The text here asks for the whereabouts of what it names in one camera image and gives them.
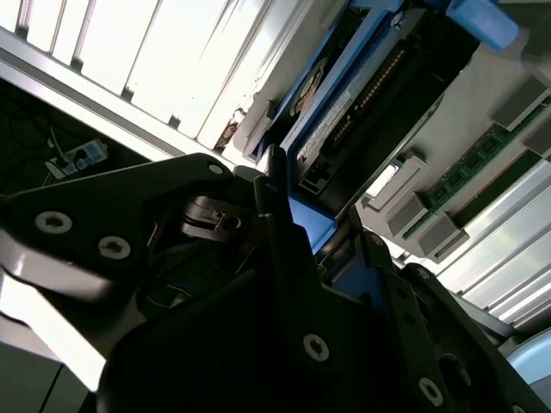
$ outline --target metal frame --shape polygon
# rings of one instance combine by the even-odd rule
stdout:
[[[19,13],[17,14],[17,23],[15,24],[15,34],[26,39],[28,36],[28,21],[33,0],[21,0],[19,3]]]
[[[53,351],[24,324],[0,315],[0,342],[29,353],[58,361]]]
[[[67,5],[67,0],[62,0],[61,7],[59,8],[58,20],[55,23],[55,29],[53,31],[52,43],[50,44],[50,53],[53,53],[53,49],[55,48],[55,44],[58,41],[59,28],[61,28],[61,21],[63,20],[63,17],[65,15],[66,5]]]
[[[86,33],[88,33],[90,19],[94,14],[95,6],[96,0],[88,0],[86,11],[84,12],[83,22],[80,26],[80,31],[78,32],[77,44],[75,45],[75,50],[72,53],[71,67],[76,71],[81,71],[83,69],[83,61],[80,59],[80,54],[83,50],[84,38],[86,37]]]
[[[439,280],[452,292],[462,292],[468,300],[476,298],[476,305],[488,305],[489,313],[494,317],[508,324],[513,323],[522,332],[530,332],[530,325],[536,325],[538,318],[545,316],[545,308],[540,307],[540,301],[528,300],[548,283],[547,271],[538,267],[541,263],[534,251],[538,241],[544,240],[548,234],[549,218],[539,214],[534,221],[533,217],[534,208],[548,210],[546,202],[550,184],[551,167],[541,160],[523,179],[465,227],[470,239],[448,258],[435,264],[411,256],[406,259],[406,263],[421,263],[437,274]],[[523,230],[514,232],[514,237],[511,237],[511,225],[522,227]],[[498,243],[504,239],[511,240],[507,250]],[[515,264],[520,263],[519,259],[523,256],[530,257],[530,264],[519,273]],[[502,274],[495,277],[500,270]],[[497,284],[504,283],[511,284],[511,287],[503,295],[496,298],[495,293],[485,294],[485,291],[495,291]],[[549,294],[543,294],[539,299],[545,302],[549,300]]]
[[[147,29],[145,30],[144,36],[142,37],[141,42],[139,43],[138,51],[136,52],[136,56],[134,57],[132,66],[130,67],[130,71],[128,72],[127,80],[124,83],[124,90],[128,90],[129,93],[131,94],[133,94],[133,91],[130,89],[130,86],[129,86],[130,77],[132,76],[134,67],[136,67],[136,63],[138,62],[138,59],[139,59],[139,54],[141,53],[141,50],[144,48],[144,44],[147,41],[147,37],[149,36],[149,33],[152,31],[153,23],[157,19],[158,12],[161,10],[162,4],[163,4],[163,0],[157,0],[157,3],[155,4],[155,9],[153,10],[152,18],[147,24]]]
[[[346,3],[345,0],[317,0],[315,8],[304,8],[304,15],[297,19],[300,22],[289,25],[299,26],[296,31],[291,29],[296,35],[289,40],[286,38],[285,50],[278,52],[271,59],[266,70],[271,72],[270,76],[263,80],[263,87],[232,138],[234,145],[244,156],[251,157],[272,120],[282,115],[283,109],[291,101],[324,45],[331,38],[346,10]],[[301,50],[313,52],[307,55],[300,52]]]
[[[200,152],[234,166],[3,28],[0,77],[152,161]]]
[[[279,16],[281,11],[277,13],[277,10],[282,6],[282,3],[273,2],[271,0],[264,3],[256,20],[252,24],[251,30],[247,34],[238,55],[233,61],[232,67],[226,76],[226,80],[220,88],[220,95],[210,110],[210,115],[205,119],[199,132],[197,133],[197,140],[199,142],[207,147],[214,147],[218,141],[220,132],[224,130],[225,125],[231,118],[232,113],[236,108],[231,108],[231,112],[228,112],[226,97],[232,96],[232,94],[235,93],[234,91],[232,92],[232,89],[235,84],[235,79],[239,78],[239,70],[241,69],[242,64],[248,59],[249,51],[254,49],[257,39],[263,38],[262,28],[266,25],[267,21],[272,22],[272,24],[275,20],[283,22],[282,29],[273,37],[272,40],[270,40],[272,41],[272,46],[263,57],[263,62],[260,66],[258,66],[256,79],[257,86],[253,89],[253,84],[251,84],[250,90],[247,91],[247,95],[250,99],[253,99],[254,93],[261,89],[267,79],[270,78],[271,72],[274,70],[276,63],[285,52],[291,39],[293,39],[299,25],[303,22],[307,11],[313,5],[313,0],[296,2],[293,10],[287,16],[286,20],[283,20]]]
[[[455,301],[457,301],[457,303],[468,314],[468,316],[471,317],[481,327],[484,327],[492,333],[502,336],[504,339],[514,336],[517,333],[517,331],[511,325],[504,323],[503,321],[494,317],[492,314],[481,310],[479,307],[469,303],[459,295],[452,292],[450,292],[450,295],[455,299]]]

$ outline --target cable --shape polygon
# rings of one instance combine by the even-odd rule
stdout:
[[[48,180],[50,179],[50,176],[52,176],[52,172],[48,172],[48,175],[46,175],[46,178],[44,178],[42,185],[40,185],[41,188],[46,186],[46,184],[48,183]]]
[[[4,180],[2,181],[2,183],[0,183],[0,194],[3,192],[5,186],[8,184],[8,182],[19,182],[17,181],[16,179],[14,179],[13,175],[27,162],[29,161],[40,161],[40,163],[51,163],[50,161],[47,161],[41,157],[26,157],[24,159],[22,159],[19,163],[17,163],[13,168],[11,168],[10,170],[8,170],[8,172],[6,172],[3,176],[4,176]],[[28,188],[28,185],[24,185],[22,182],[19,182],[22,187],[27,187]]]
[[[53,127],[52,127],[52,124],[50,124],[50,136],[52,138],[52,142],[53,142],[53,145],[55,146],[55,148],[58,150],[58,154],[59,156],[61,157],[61,159],[63,159],[64,161],[66,161],[67,163],[72,163],[72,161],[66,156],[66,154],[63,152],[63,150],[61,149],[61,146],[59,146],[59,142],[58,142],[58,139],[56,138],[55,136],[55,132],[53,131]]]
[[[46,408],[46,404],[48,403],[48,399],[52,395],[53,387],[58,382],[59,375],[61,374],[61,370],[63,370],[63,364],[59,366],[58,371],[55,373],[55,376],[53,377],[53,381],[50,384],[50,388],[48,389],[46,396],[44,397],[44,400],[42,401],[42,405],[40,409],[38,410],[38,413],[44,413],[44,409]]]
[[[42,113],[44,118],[52,125],[56,127],[56,129],[60,130],[66,135],[69,135],[73,138],[78,138],[78,140],[82,143],[88,141],[88,140],[94,140],[98,137],[98,133],[94,130],[91,130],[89,132],[78,132],[78,131],[72,131],[69,129],[66,125],[63,123],[57,122],[49,113],[48,111],[51,110],[50,108],[46,108],[46,110]]]
[[[23,101],[19,101],[17,99],[15,99],[14,97],[12,96],[7,96],[7,95],[3,95],[2,98],[6,101],[10,101],[12,103],[14,103],[15,105],[17,105],[17,109],[14,110],[13,112],[10,112],[9,110],[7,110],[6,108],[3,108],[2,106],[0,106],[1,110],[6,114],[8,115],[10,118],[14,118],[15,117],[15,114],[21,112],[21,111],[26,111],[28,112],[28,115],[27,116],[21,116],[19,118],[16,118],[18,120],[27,120],[29,119],[30,117],[33,117],[33,116],[36,116],[37,114],[39,114],[43,109],[42,108],[37,108],[37,106],[34,107],[35,111],[31,110],[31,107],[32,107],[32,103],[31,102],[23,102]]]
[[[182,293],[182,294],[188,296],[188,298],[190,298],[190,299],[193,298],[193,295],[191,295],[191,294],[188,293],[187,291],[182,290],[182,288],[178,288],[178,287],[176,287],[176,286],[173,286],[172,284],[166,284],[165,287],[170,288],[170,289],[172,289],[172,290],[176,290],[176,291],[178,291],[179,293]]]
[[[41,140],[40,143],[36,144],[36,145],[30,145],[26,142],[23,142],[22,140],[20,140],[19,138],[17,138],[18,136],[18,133],[14,130],[14,121],[15,120],[18,120],[18,121],[26,121],[26,120],[30,120],[34,127],[38,130],[39,132],[39,135],[42,135],[41,132],[40,132],[40,128],[38,126],[38,123],[36,122],[36,119],[33,117],[33,116],[29,116],[27,119],[14,119],[14,118],[10,118],[9,121],[8,121],[8,129],[10,131],[10,134],[9,136],[19,145],[19,146],[22,146],[23,148],[25,149],[29,149],[31,151],[36,151],[38,149],[41,149],[44,147],[44,145],[47,143],[48,141],[48,137],[45,136],[43,140]]]

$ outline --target wire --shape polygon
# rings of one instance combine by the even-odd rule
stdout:
[[[7,96],[7,95],[3,95],[2,98],[5,99],[6,101],[10,101],[10,102],[14,103],[18,107],[13,112],[10,112],[8,109],[3,108],[2,106],[0,106],[2,111],[6,115],[8,115],[10,118],[16,118],[17,120],[28,120],[29,118],[31,118],[33,116],[36,116],[37,114],[39,114],[39,112],[41,112],[43,110],[41,108],[38,108],[38,106],[35,106],[34,107],[35,111],[33,113],[33,111],[30,109],[30,107],[32,107],[31,102],[23,102],[22,100],[20,101],[20,100],[15,99],[12,96]],[[27,112],[27,116],[15,117],[15,115],[20,113],[21,111]]]
[[[25,149],[29,149],[31,151],[36,151],[38,149],[41,149],[44,147],[44,145],[47,143],[48,141],[48,137],[44,137],[43,140],[41,140],[40,143],[36,144],[36,145],[31,145],[31,144],[28,144],[26,142],[23,142],[22,140],[20,140],[19,138],[17,138],[17,136],[19,135],[14,129],[14,121],[15,120],[18,120],[18,121],[25,121],[25,120],[30,120],[34,127],[38,130],[39,134],[41,134],[40,132],[40,127],[38,126],[38,123],[36,121],[36,119],[33,117],[33,116],[29,116],[27,119],[14,119],[14,118],[10,118],[9,121],[8,121],[8,129],[10,131],[10,137],[19,145],[19,146],[22,146],[23,148]]]
[[[23,166],[25,165],[25,163],[29,162],[29,161],[40,161],[41,163],[52,163],[50,161],[47,161],[41,157],[26,157],[24,159],[22,159],[18,164],[16,164],[13,168],[11,168],[10,170],[8,170],[8,172],[6,174],[4,174],[4,180],[2,181],[2,183],[0,183],[0,194],[3,192],[4,188],[6,187],[6,185],[8,184],[8,182],[18,182],[22,185],[22,187],[26,187],[26,185],[23,185],[22,182],[19,182],[17,181],[16,179],[14,179],[14,174]],[[52,163],[52,165],[56,168],[56,169],[59,169],[55,164]]]
[[[168,288],[170,288],[170,289],[172,289],[172,290],[176,290],[176,291],[178,291],[179,293],[182,293],[182,294],[184,294],[184,295],[187,295],[188,298],[193,298],[193,295],[191,295],[191,294],[188,293],[187,291],[182,290],[182,288],[178,288],[178,287],[176,287],[176,286],[173,286],[172,284],[167,284],[166,287],[168,287]]]
[[[50,124],[50,137],[52,138],[53,145],[58,150],[59,156],[66,161],[67,163],[72,163],[71,160],[66,156],[66,154],[61,149],[61,146],[59,146],[59,142],[57,137],[55,136],[55,132],[53,131],[53,126]]]
[[[46,108],[46,110],[42,113],[42,115],[46,118],[46,120],[54,125],[56,127],[56,129],[60,130],[61,132],[63,132],[64,134],[66,135],[69,135],[73,138],[78,138],[78,140],[82,143],[88,141],[88,140],[94,140],[98,137],[98,134],[96,131],[94,131],[93,129],[90,129],[88,132],[79,132],[79,131],[72,131],[70,128],[68,128],[66,125],[64,125],[63,123],[61,122],[57,122],[52,116],[51,114],[49,114],[49,111],[51,109],[48,107]]]
[[[38,413],[44,413],[44,409],[46,408],[46,404],[48,403],[48,399],[52,395],[53,387],[58,382],[59,375],[61,374],[61,370],[63,370],[63,364],[59,366],[58,371],[55,373],[55,376],[53,377],[53,381],[50,384],[50,388],[48,389],[46,396],[44,397],[44,400],[42,400],[42,405],[40,409],[38,410]]]
[[[149,301],[150,303],[156,305],[157,307],[170,308],[169,305],[164,305],[164,304],[158,303],[157,301],[155,301],[154,299],[152,299],[149,295],[146,296],[145,299],[146,299],[147,301]]]

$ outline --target electrical outlet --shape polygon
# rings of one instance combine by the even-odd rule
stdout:
[[[63,179],[66,176],[76,174],[77,172],[86,169],[89,165],[100,163],[108,158],[107,145],[100,139],[91,140],[84,145],[80,145],[70,151],[67,151],[65,153],[65,158],[72,161],[75,158],[77,151],[80,150],[86,152],[86,157],[78,159],[76,165],[74,163],[69,163],[65,167],[62,167],[58,164],[58,158],[53,157],[46,162],[46,167],[57,179]]]

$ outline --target circular hole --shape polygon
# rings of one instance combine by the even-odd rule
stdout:
[[[224,222],[222,223],[222,228],[224,229],[224,231],[237,230],[240,226],[241,226],[241,221],[239,220],[239,218],[235,218],[235,217],[229,217],[225,219]]]
[[[63,234],[72,228],[71,219],[64,213],[56,211],[40,213],[34,223],[40,231],[53,235]]]
[[[396,293],[402,298],[407,299],[407,293],[402,288],[396,288]]]
[[[440,407],[443,405],[443,395],[440,392],[440,389],[433,383],[431,379],[422,377],[419,380],[419,389],[427,398],[427,400],[429,400],[434,406]]]
[[[408,324],[415,325],[415,318],[413,318],[411,314],[405,313],[404,314],[404,319],[406,320],[406,322]]]

